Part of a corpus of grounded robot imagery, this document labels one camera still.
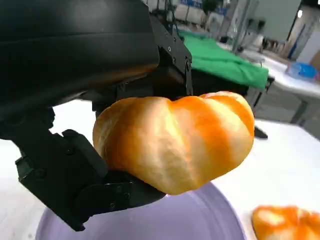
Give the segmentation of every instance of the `green cloth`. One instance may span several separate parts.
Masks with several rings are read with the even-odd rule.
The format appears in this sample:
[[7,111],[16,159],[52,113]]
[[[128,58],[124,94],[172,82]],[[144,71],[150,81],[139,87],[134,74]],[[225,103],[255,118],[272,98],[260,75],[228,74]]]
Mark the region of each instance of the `green cloth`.
[[251,64],[219,47],[212,38],[180,32],[184,44],[192,54],[192,68],[231,82],[265,89],[268,69]]

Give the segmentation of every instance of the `background table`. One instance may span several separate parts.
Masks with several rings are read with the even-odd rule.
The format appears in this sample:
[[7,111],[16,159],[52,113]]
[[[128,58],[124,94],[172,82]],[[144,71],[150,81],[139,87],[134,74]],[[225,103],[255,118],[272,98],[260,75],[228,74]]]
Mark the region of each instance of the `background table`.
[[275,61],[258,52],[246,50],[244,53],[250,57],[263,59],[262,65],[269,69],[269,75],[274,77],[273,86],[290,92],[301,100],[291,123],[303,126],[306,120],[310,119],[320,104],[320,82],[308,82],[295,79],[285,74],[287,65]]

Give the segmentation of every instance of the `floor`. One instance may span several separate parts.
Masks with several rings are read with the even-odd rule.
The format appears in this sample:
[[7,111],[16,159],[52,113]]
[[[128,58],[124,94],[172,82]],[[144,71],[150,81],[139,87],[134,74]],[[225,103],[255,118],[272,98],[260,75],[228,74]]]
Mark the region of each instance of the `floor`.
[[[300,100],[296,96],[271,86],[256,111],[256,117],[289,123],[299,104]],[[318,112],[306,122],[304,129],[320,140],[320,107]]]

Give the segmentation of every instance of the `bread roll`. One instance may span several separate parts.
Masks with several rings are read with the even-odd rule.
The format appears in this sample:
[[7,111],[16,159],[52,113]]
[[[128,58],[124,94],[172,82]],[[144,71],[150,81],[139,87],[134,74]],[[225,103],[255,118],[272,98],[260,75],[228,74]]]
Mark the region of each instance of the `bread roll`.
[[320,214],[295,206],[260,206],[252,224],[258,240],[320,240]]
[[254,116],[235,93],[125,98],[96,119],[93,145],[110,169],[170,195],[236,168],[254,141]]

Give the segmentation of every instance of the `wall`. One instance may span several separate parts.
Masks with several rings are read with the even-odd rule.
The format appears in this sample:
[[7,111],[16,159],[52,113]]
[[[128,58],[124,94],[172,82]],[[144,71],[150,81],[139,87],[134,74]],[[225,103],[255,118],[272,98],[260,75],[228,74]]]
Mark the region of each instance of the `wall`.
[[301,0],[260,0],[253,18],[265,20],[262,35],[284,42],[290,33]]
[[300,9],[302,10],[302,17],[296,19],[288,40],[288,44],[284,51],[284,57],[287,57],[293,45],[295,44],[299,33],[305,25],[301,38],[297,42],[297,47],[293,52],[291,58],[292,60],[296,60],[299,57],[313,31],[320,32],[320,10],[309,6],[301,6]]
[[314,31],[297,58],[297,61],[308,64],[319,50],[320,31]]

